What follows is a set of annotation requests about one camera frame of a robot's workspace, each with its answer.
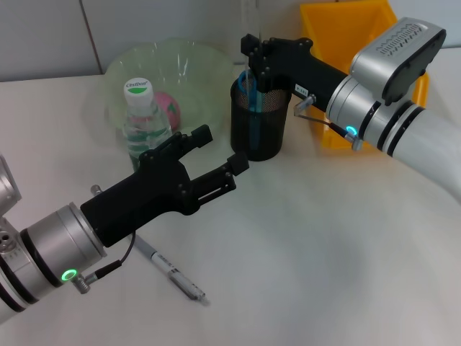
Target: black cable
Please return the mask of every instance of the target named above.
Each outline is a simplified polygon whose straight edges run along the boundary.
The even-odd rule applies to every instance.
[[[130,246],[128,247],[128,249],[127,249],[125,255],[124,255],[124,256],[122,257],[122,259],[120,260],[121,263],[123,263],[123,262],[127,259],[128,255],[130,254],[131,249],[132,249],[133,246],[135,245],[135,239],[136,239],[136,232],[133,232],[133,234],[131,235]]]
[[[343,128],[339,127],[338,125],[333,124],[333,123],[329,123],[328,121],[325,121],[325,120],[322,120],[322,119],[316,119],[314,117],[308,117],[307,115],[296,115],[296,117],[301,117],[302,119],[307,119],[307,120],[313,121],[314,123],[320,123],[320,124],[327,125],[331,130],[338,133],[343,138],[346,137],[346,135],[348,133],[347,130],[344,130]]]
[[[123,255],[122,259],[118,259],[118,260],[110,263],[109,265],[106,265],[106,266],[104,266],[104,267],[102,267],[102,268],[100,268],[100,269],[98,269],[98,270],[96,270],[94,272],[94,274],[96,275],[98,280],[102,279],[107,274],[110,274],[111,272],[113,272],[117,268],[122,267],[122,263],[127,259],[128,255],[131,252],[131,249],[133,248],[133,245],[135,244],[135,239],[136,239],[136,233],[133,232],[133,234],[131,236],[130,246],[128,246],[128,249],[127,249],[125,255]]]
[[[330,123],[328,121],[316,119],[314,117],[308,117],[307,115],[295,115],[295,117],[301,117],[302,119],[307,119],[307,120],[313,121],[314,123],[320,123],[320,124],[330,126]]]

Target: white wall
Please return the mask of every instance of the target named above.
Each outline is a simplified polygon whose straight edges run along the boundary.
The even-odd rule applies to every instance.
[[[263,37],[300,34],[299,4],[260,0]],[[461,45],[461,0],[389,0],[398,17],[417,17],[448,31]],[[190,37],[241,60],[240,0],[84,0],[104,68],[145,41]],[[0,81],[97,74],[79,0],[0,0]]]
[[[0,0],[0,81],[97,73],[78,0]]]
[[[263,37],[296,38],[299,4],[311,0],[259,0]],[[137,43],[188,37],[240,55],[240,0],[84,0],[103,69]]]

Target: pen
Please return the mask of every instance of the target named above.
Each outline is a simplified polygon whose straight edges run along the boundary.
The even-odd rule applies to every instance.
[[[138,249],[144,256],[150,259],[166,276],[184,292],[193,301],[205,303],[205,293],[200,290],[191,280],[186,278],[179,270],[173,266],[164,256],[158,253],[151,245],[149,245],[139,235],[136,235],[135,248]]]

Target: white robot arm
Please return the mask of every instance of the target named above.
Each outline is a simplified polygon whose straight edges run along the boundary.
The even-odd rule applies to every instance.
[[[308,38],[260,43],[247,35],[241,50],[260,92],[290,90],[304,99],[298,110],[313,105],[324,111],[330,128],[352,148],[370,143],[461,203],[461,129],[406,96],[445,37],[436,25],[403,18],[358,52],[350,75],[312,57]]]

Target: screw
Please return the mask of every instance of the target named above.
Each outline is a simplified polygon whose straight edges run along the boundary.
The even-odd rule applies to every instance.
[[[93,185],[89,190],[93,196],[97,196],[102,192],[102,188],[99,185]]]
[[[10,237],[10,235],[6,231],[2,231],[0,236],[0,253],[5,254],[14,250],[17,243],[16,241]]]
[[[90,287],[85,282],[85,277],[82,274],[78,274],[77,276],[72,278],[71,282],[73,283],[77,291],[80,292],[80,294],[88,293],[90,290]]]

